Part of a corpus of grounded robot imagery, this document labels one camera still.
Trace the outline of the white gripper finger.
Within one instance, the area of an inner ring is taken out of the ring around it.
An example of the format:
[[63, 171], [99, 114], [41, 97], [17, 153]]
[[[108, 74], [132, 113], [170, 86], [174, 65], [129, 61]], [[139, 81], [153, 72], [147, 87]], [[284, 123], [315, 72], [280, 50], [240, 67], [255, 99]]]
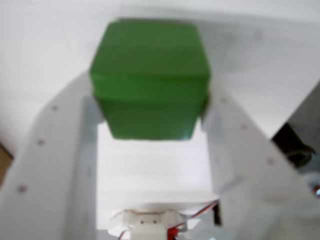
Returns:
[[218, 83], [202, 120], [224, 240], [317, 240], [320, 200]]
[[96, 238], [98, 125], [88, 73], [35, 118], [0, 191], [3, 240]]

